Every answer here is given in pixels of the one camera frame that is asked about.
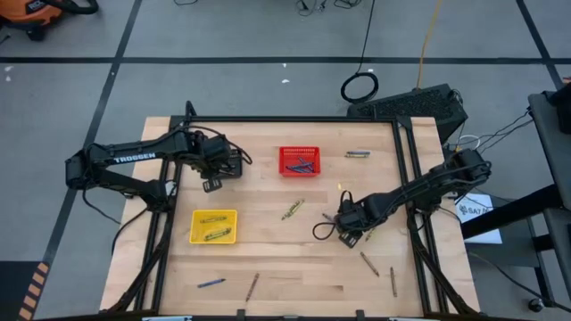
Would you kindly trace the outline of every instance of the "black metal frame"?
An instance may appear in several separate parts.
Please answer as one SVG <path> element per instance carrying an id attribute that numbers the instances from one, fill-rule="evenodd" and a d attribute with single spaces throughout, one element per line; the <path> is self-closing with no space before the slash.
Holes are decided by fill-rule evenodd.
<path id="1" fill-rule="evenodd" d="M 169 128 L 173 129 L 174 127 L 176 127 L 177 125 L 179 125 L 182 122 L 185 122 L 185 125 L 188 125 L 191 121 L 192 122 L 330 122 L 330 123 L 336 123 L 336 122 L 376 122 L 376 123 L 388 123 L 391 124 L 392 128 L 393 128 L 393 136 L 394 136 L 394 143 L 395 143 L 395 151 L 396 151 L 396 155 L 397 155 L 397 162 L 399 165 L 399 171 L 400 171 L 400 175 L 401 175 L 401 182 L 403 184 L 408 183 L 408 174 L 407 174 L 407 170 L 406 170 L 406 162 L 405 162 L 405 158 L 404 158 L 404 151 L 402 149 L 402 141 L 401 141 L 401 133 L 399 128 L 401 127 L 401 125 L 404 125 L 403 127 L 405 128 L 405 132 L 407 135 L 407 139 L 408 139 L 408 143 L 409 143 L 409 149 L 410 149 L 410 161 L 412 163 L 412 167 L 414 170 L 414 175 L 415 177 L 420 177 L 421 176 L 421 172 L 420 172 L 420 164 L 419 164 L 419 160 L 418 160 L 418 153 L 417 153 L 417 149 L 416 149 L 416 144 L 415 144 L 415 140 L 414 140 L 414 135 L 412 133 L 412 126 L 410 124 L 410 118 L 395 118 L 395 117 L 378 117 L 377 115 L 373 115 L 373 117 L 371 119 L 363 119 L 363 118 L 348 118 L 348 117 L 296 117 L 296 116 L 236 116 L 236 117 L 232 117 L 232 116 L 196 116 L 194 110 L 188 110 L 186 111 L 187 115 L 186 116 L 171 116 L 170 118 L 170 124 L 169 124 Z M 161 165 L 161 172 L 160 172 L 160 180 L 162 182 L 165 182 L 167 180 L 168 177 L 168 169 L 169 169 L 169 162 L 164 160 L 162 165 Z M 182 172 L 182 167 L 181 166 L 177 166 L 176 167 L 176 171 L 175 171 L 175 176 L 173 181 L 175 182 L 176 186 L 178 186 L 179 180 L 180 180 L 180 175 Z M 173 195 L 173 201 L 174 204 L 176 206 L 176 201 L 177 201 L 177 196 L 178 194 L 175 193 L 175 195 Z M 169 210 L 168 212 L 166 212 L 166 216 L 167 216 L 167 221 L 165 222 L 165 229 L 163 229 L 163 233 L 167 233 L 170 235 L 171 233 L 171 228 L 172 228 L 172 221 L 174 219 L 174 214 L 176 211 L 176 207 L 173 206 L 171 210 Z M 407 206 L 407 214 L 408 215 L 414 215 L 414 213 L 416 212 L 416 209 L 414 208 L 413 204 L 409 204 Z M 145 255 L 143 258 L 143 265 L 146 264 L 150 257 L 151 254 L 153 252 L 153 247 L 156 241 L 156 235 L 157 235 L 157 231 L 159 228 L 159 217 L 160 217 L 161 213 L 160 212 L 154 212 L 153 216 L 151 218 L 151 224 L 149 226 L 149 233 L 147 236 L 147 240 L 146 240 L 146 245 L 145 245 Z M 435 247 L 435 241 L 434 241 L 434 231 L 432 228 L 432 224 L 430 223 L 430 218 L 425 218 L 426 223 L 425 223 L 425 237 L 426 237 L 426 243 L 427 243 L 427 247 L 430 253 L 431 258 L 435 261 L 438 262 L 438 253 L 436 251 L 436 247 Z M 159 262 L 158 262 L 158 268 L 157 268 L 157 274 L 156 274 L 156 278 L 155 278 L 155 285 L 154 285 L 154 291 L 153 291 L 153 297 L 152 297 L 152 305 L 151 305 L 151 309 L 158 311 L 159 307 L 161 305 L 161 294 L 162 294 L 162 285 L 164 283 L 164 277 L 166 274 L 166 265 L 167 265 L 167 259 L 168 259 L 168 248 L 170 245 L 170 239 L 169 242 L 167 243 L 167 250 L 162 254 Z M 415 261 L 415 268 L 417 271 L 417 279 L 418 279 L 418 293 L 420 296 L 420 300 L 421 300 L 421 305 L 422 305 L 422 310 L 424 315 L 427 315 L 429 313 L 432 313 L 431 310 L 431 305 L 430 305 L 430 298 L 429 298 L 429 294 L 428 294 L 428 290 L 427 290 L 427 284 L 426 284 L 426 275 L 425 275 L 425 269 L 424 269 L 424 263 L 422 261 L 422 259 L 418 256 L 417 253 L 414 252 L 414 261 Z M 447 301 L 446 301 L 446 297 L 445 294 L 443 292 L 443 289 L 441 288 L 441 286 L 439 284 L 435 284 L 436 286 L 436 293 L 437 293 L 437 299 L 438 299 L 438 306 L 440 309 L 440 313 L 444 313 L 447 314 L 448 313 L 448 307 L 447 307 Z M 139 293 L 137 294 L 136 300 L 135 300 L 135 307 L 134 310 L 141 310 L 143 309 L 143 303 L 144 303 L 144 299 L 145 299 L 145 294 L 146 294 L 146 281 L 144 283 L 144 285 L 141 287 Z M 209 317 L 209 316 L 193 316 L 193 319 L 212 319 L 213 317 Z M 228 319 L 228 320 L 237 320 L 239 319 L 239 313 L 236 317 L 233 316 L 225 316 L 222 317 L 224 319 Z M 323 317 L 304 317 L 303 319 L 315 319 L 315 320 L 326 320 L 329 318 L 323 318 Z M 354 320 L 354 317 L 347 317 L 347 318 L 339 318 L 336 317 L 336 320 L 341 320 L 341 319 L 347 319 L 347 320 Z M 363 320 L 385 320 L 385 317 L 364 317 Z"/>

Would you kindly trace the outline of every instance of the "wooden table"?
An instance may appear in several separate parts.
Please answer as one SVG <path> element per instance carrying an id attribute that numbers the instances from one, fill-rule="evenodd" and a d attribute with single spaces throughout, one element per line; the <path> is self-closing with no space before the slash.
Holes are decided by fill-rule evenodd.
<path id="1" fill-rule="evenodd" d="M 148 118 L 142 139 L 168 130 L 169 118 Z M 347 248 L 334 233 L 321 242 L 311 229 L 335 215 L 343 189 L 355 199 L 388 192 L 401 185 L 392 128 L 382 123 L 197 123 L 214 128 L 243 147 L 253 158 L 237 180 L 223 181 L 222 189 L 205 193 L 199 175 L 189 167 L 182 172 L 178 206 L 172 230 L 160 313 L 163 315 L 229 315 L 246 309 L 248 316 L 300 315 L 351 317 L 363 309 L 368 317 L 422 316 L 418 281 L 400 208 L 379 226 L 368 242 L 364 238 Z M 423 172 L 442 163 L 433 119 L 413 119 L 418 157 Z M 315 145 L 321 152 L 321 174 L 313 178 L 283 178 L 277 173 L 278 147 Z M 369 150 L 368 159 L 344 158 L 346 151 Z M 408 146 L 404 146 L 408 158 Z M 160 160 L 138 162 L 133 177 L 157 178 Z M 301 208 L 289 219 L 281 217 L 298 199 Z M 127 200 L 123 223 L 143 207 Z M 454 210 L 453 203 L 443 206 Z M 196 209 L 236 209 L 237 242 L 197 245 L 188 242 Z M 128 227 L 117 241 L 101 308 L 109 308 L 127 289 L 141 268 L 150 214 Z M 442 271 L 474 309 L 479 309 L 466 249 L 458 221 L 443 212 L 432 216 Z M 376 277 L 359 253 L 364 251 L 380 272 Z M 398 296 L 393 297 L 390 267 L 396 274 Z M 260 279 L 245 302 L 256 272 Z M 226 278 L 226 282 L 198 289 L 197 284 Z M 431 304 L 437 310 L 434 280 L 426 271 Z M 150 306 L 154 276 L 149 278 Z"/>

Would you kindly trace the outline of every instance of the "metal rod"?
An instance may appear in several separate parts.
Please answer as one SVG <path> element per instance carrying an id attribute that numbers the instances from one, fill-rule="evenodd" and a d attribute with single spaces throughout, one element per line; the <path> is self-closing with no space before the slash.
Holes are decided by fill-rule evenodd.
<path id="1" fill-rule="evenodd" d="M 402 151 L 402 141 L 401 141 L 401 132 L 399 131 L 399 123 L 395 120 L 392 122 L 393 124 L 393 136 L 394 136 L 394 146 L 396 150 L 396 157 L 399 163 L 399 172 L 401 173 L 401 183 L 403 185 L 409 182 L 407 176 L 407 168 L 406 163 L 404 162 L 404 152 Z M 410 213 L 409 206 L 407 206 L 407 215 L 413 215 L 414 213 Z M 417 228 L 417 222 L 412 219 L 410 222 L 413 228 Z M 410 233 L 410 240 L 413 241 L 413 234 Z M 413 251 L 414 257 L 414 266 L 417 271 L 417 280 L 418 280 L 418 294 L 420 295 L 420 303 L 422 305 L 423 315 L 430 313 L 430 297 L 428 296 L 428 290 L 426 288 L 426 276 L 424 266 L 422 264 L 422 259 L 418 256 L 416 251 Z"/>
<path id="2" fill-rule="evenodd" d="M 410 160 L 412 162 L 412 171 L 414 172 L 415 178 L 422 176 L 422 170 L 420 169 L 420 162 L 418 160 L 417 143 L 414 139 L 414 133 L 412 129 L 405 128 L 407 132 L 407 140 L 409 142 L 410 150 Z M 433 260 L 435 265 L 440 268 L 440 260 L 438 259 L 438 250 L 436 249 L 436 241 L 434 240 L 434 229 L 432 228 L 432 222 L 430 221 L 430 216 L 423 217 L 424 220 L 424 230 L 426 245 L 428 251 L 430 252 L 430 258 Z M 448 313 L 448 301 L 446 300 L 446 294 L 444 289 L 434 280 L 434 287 L 436 289 L 436 299 L 438 299 L 438 309 L 440 312 Z"/>
<path id="3" fill-rule="evenodd" d="M 163 160 L 161 164 L 161 172 L 159 174 L 159 180 L 161 182 L 165 182 L 167 180 L 168 174 L 169 174 L 169 162 Z M 146 264 L 146 262 L 149 261 L 149 259 L 151 258 L 151 254 L 153 254 L 154 242 L 156 240 L 157 227 L 159 225 L 160 215 L 161 215 L 160 212 L 153 212 L 153 215 L 151 216 L 151 224 L 149 224 L 149 232 L 146 237 L 145 254 L 143 256 L 142 267 Z M 135 306 L 133 310 L 143 309 L 143 303 L 145 301 L 145 294 L 146 294 L 146 284 L 147 282 L 145 280 L 145 284 L 143 284 L 141 290 L 139 290 L 137 296 L 135 297 Z"/>
<path id="4" fill-rule="evenodd" d="M 167 270 L 167 260 L 169 258 L 169 248 L 170 248 L 170 234 L 172 232 L 172 226 L 175 218 L 175 212 L 177 210 L 177 199 L 180 187 L 180 177 L 182 175 L 182 167 L 183 164 L 177 164 L 175 167 L 175 175 L 174 175 L 174 183 L 175 188 L 177 191 L 174 195 L 171 196 L 171 204 L 170 210 L 167 212 L 167 220 L 164 223 L 164 228 L 162 232 L 167 234 L 167 243 L 165 246 L 165 252 L 162 254 L 161 259 L 159 260 L 159 266 L 157 268 L 157 275 L 154 284 L 154 291 L 153 291 L 153 301 L 151 303 L 151 309 L 159 310 L 161 306 L 161 296 L 162 296 L 162 285 L 164 284 L 164 277 Z"/>

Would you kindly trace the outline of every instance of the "red basket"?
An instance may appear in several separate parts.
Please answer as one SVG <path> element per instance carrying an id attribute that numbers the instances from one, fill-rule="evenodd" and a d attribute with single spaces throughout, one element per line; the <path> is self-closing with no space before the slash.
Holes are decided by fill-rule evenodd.
<path id="1" fill-rule="evenodd" d="M 302 165 L 302 160 L 313 163 L 312 173 L 298 173 L 288 168 L 288 166 Z M 279 174 L 285 177 L 315 177 L 319 175 L 320 172 L 319 147 L 279 147 Z"/>

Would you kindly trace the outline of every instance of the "yellow basket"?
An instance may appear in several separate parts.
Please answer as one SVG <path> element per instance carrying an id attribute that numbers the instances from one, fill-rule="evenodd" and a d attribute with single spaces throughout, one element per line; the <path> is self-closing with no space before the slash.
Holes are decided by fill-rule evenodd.
<path id="1" fill-rule="evenodd" d="M 236 242 L 237 222 L 236 210 L 195 210 L 188 241 L 193 244 L 233 244 Z M 228 229 L 229 233 L 208 240 Z"/>

